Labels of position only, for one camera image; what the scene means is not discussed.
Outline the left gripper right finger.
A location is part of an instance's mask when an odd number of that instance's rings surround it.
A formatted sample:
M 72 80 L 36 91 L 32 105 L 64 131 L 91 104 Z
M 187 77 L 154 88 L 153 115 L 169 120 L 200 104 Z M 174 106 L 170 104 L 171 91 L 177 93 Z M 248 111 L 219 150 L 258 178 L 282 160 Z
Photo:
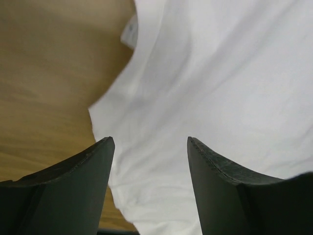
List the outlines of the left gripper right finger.
M 187 141 L 201 231 L 205 235 L 310 235 L 313 175 L 270 177 Z

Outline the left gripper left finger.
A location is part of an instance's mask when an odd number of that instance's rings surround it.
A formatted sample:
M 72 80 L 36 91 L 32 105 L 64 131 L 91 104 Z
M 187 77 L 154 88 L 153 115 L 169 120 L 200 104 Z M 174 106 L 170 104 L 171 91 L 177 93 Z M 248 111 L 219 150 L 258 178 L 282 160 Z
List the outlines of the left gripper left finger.
M 1 234 L 96 234 L 114 149 L 106 137 L 55 165 L 1 182 Z

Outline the white t-shirt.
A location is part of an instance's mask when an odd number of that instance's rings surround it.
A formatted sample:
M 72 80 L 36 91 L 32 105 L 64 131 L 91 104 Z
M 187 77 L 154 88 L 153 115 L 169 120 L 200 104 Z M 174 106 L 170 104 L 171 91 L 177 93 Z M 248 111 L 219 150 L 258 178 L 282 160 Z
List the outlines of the white t-shirt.
M 310 0 L 137 0 L 131 61 L 89 114 L 115 206 L 142 235 L 199 235 L 187 139 L 286 179 L 313 169 Z

